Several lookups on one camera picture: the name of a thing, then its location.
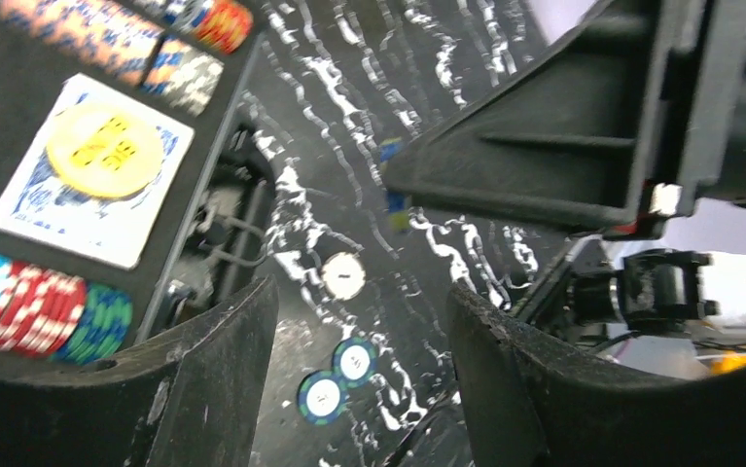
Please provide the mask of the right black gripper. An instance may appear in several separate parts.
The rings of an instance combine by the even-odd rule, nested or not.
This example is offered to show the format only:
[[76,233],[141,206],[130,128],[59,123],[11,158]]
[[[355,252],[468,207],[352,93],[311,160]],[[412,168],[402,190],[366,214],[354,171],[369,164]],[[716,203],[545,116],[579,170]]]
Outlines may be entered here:
[[545,55],[409,143],[385,186],[414,205],[571,232],[639,211],[630,238],[661,237],[721,178],[746,58],[746,1],[673,1],[668,13],[650,175],[663,5],[599,1]]

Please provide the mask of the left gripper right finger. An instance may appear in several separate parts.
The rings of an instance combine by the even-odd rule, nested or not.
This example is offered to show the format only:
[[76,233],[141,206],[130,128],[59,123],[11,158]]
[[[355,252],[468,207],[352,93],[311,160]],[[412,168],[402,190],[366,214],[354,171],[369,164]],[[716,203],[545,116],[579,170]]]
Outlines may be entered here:
[[618,365],[464,285],[449,344],[479,466],[746,466],[746,367],[683,380]]

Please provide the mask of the yellow big blind button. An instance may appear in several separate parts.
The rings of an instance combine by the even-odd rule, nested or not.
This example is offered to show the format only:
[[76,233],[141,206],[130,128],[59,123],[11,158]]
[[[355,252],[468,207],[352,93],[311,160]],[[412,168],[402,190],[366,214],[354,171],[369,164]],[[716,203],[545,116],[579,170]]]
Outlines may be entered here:
[[84,102],[50,120],[45,152],[58,178],[96,198],[127,198],[155,180],[163,148],[157,129],[113,105]]

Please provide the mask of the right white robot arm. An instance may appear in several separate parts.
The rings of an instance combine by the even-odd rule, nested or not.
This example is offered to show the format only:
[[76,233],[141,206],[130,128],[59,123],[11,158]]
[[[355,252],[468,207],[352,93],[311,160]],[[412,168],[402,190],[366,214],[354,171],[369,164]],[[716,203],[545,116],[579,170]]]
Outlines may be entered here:
[[[546,53],[386,164],[414,206],[656,239],[712,198],[746,209],[746,1],[599,1]],[[654,249],[556,265],[515,308],[560,337],[689,322],[746,341],[746,255]]]

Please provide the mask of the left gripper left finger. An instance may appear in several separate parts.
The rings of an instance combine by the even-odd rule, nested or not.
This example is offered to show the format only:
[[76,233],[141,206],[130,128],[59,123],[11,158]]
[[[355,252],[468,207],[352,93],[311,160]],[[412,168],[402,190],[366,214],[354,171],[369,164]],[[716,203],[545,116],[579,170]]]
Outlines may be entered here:
[[0,352],[0,466],[245,466],[278,315],[260,277],[78,366]]

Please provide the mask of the blue playing card deck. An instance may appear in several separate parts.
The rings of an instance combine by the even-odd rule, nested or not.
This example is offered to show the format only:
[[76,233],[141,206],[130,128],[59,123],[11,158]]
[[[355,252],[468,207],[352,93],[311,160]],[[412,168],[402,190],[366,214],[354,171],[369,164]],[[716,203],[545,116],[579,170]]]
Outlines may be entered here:
[[[154,126],[163,158],[153,182],[127,198],[96,198],[62,182],[45,144],[50,120],[80,103],[117,106]],[[195,138],[195,131],[146,104],[85,75],[63,85],[0,196],[0,231],[44,243],[120,269],[137,266],[165,196]]]

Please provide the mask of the white one chip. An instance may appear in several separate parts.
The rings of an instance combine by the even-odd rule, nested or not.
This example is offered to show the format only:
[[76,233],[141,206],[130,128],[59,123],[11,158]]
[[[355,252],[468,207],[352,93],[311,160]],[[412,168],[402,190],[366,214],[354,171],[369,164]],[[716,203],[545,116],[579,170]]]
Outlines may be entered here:
[[321,272],[325,288],[335,300],[355,298],[366,284],[366,271],[357,255],[340,252],[329,258]]

